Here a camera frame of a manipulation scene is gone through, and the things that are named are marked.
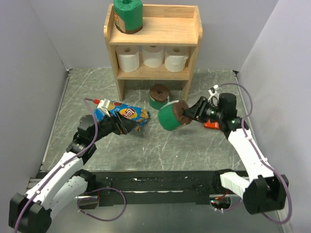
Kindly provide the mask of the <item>green roll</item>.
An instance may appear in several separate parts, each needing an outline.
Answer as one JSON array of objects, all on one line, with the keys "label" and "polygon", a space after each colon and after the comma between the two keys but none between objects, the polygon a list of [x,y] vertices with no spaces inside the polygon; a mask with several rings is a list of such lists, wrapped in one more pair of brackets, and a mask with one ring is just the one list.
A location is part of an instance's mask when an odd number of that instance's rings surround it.
[{"label": "green roll", "polygon": [[159,110],[170,101],[170,90],[162,84],[156,84],[149,90],[149,105]]},{"label": "green roll", "polygon": [[143,28],[143,4],[140,0],[115,0],[114,21],[116,28],[134,34]]},{"label": "green roll", "polygon": [[189,106],[184,100],[168,102],[158,112],[160,125],[167,131],[173,131],[183,125],[190,124],[192,119],[183,115],[187,109]]}]

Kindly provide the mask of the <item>white paper roll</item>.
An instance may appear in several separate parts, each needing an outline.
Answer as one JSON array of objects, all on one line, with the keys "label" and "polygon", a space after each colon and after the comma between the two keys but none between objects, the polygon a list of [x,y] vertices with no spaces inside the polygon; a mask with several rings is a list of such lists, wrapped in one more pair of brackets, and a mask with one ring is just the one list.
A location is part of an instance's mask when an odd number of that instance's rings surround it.
[{"label": "white paper roll", "polygon": [[139,51],[137,45],[118,45],[116,54],[121,71],[133,72],[139,68]]},{"label": "white paper roll", "polygon": [[162,65],[164,58],[164,46],[145,45],[142,46],[143,64],[156,68]]},{"label": "white paper roll", "polygon": [[181,72],[184,70],[189,58],[189,47],[167,46],[165,48],[165,68],[170,72]]}]

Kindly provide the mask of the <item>green roll front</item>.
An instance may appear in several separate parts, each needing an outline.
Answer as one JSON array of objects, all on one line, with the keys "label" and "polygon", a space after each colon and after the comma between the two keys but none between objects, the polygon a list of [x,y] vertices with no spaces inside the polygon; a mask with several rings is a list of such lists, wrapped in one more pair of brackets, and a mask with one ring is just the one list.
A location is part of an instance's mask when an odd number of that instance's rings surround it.
[{"label": "green roll front", "polygon": [[134,34],[143,28],[143,4],[140,0],[115,0],[114,21],[116,28]]}]

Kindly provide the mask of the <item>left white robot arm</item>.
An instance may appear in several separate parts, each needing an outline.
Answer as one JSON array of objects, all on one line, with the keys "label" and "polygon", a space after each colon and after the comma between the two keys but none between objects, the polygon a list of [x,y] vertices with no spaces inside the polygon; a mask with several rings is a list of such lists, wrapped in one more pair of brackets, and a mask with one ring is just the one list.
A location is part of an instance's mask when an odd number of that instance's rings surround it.
[{"label": "left white robot arm", "polygon": [[52,219],[74,197],[97,192],[95,174],[82,168],[96,151],[95,142],[110,133],[126,135],[137,125],[120,113],[107,114],[101,121],[94,114],[82,117],[60,161],[24,195],[11,198],[9,226],[16,233],[47,232]]}]

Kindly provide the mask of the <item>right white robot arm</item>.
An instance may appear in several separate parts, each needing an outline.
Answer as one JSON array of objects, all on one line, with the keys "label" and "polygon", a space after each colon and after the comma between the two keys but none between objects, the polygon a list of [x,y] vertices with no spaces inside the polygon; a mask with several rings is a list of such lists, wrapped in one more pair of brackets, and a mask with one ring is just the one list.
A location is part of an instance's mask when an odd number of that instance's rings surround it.
[{"label": "right white robot arm", "polygon": [[192,107],[183,111],[184,116],[200,123],[208,120],[218,122],[248,174],[248,179],[245,179],[231,169],[215,171],[213,190],[220,194],[226,190],[232,191],[243,200],[250,214],[281,210],[286,202],[285,187],[289,184],[288,179],[285,175],[277,176],[270,169],[248,125],[237,116],[236,105],[234,94],[222,93],[217,105],[214,105],[212,98],[201,97]]}]

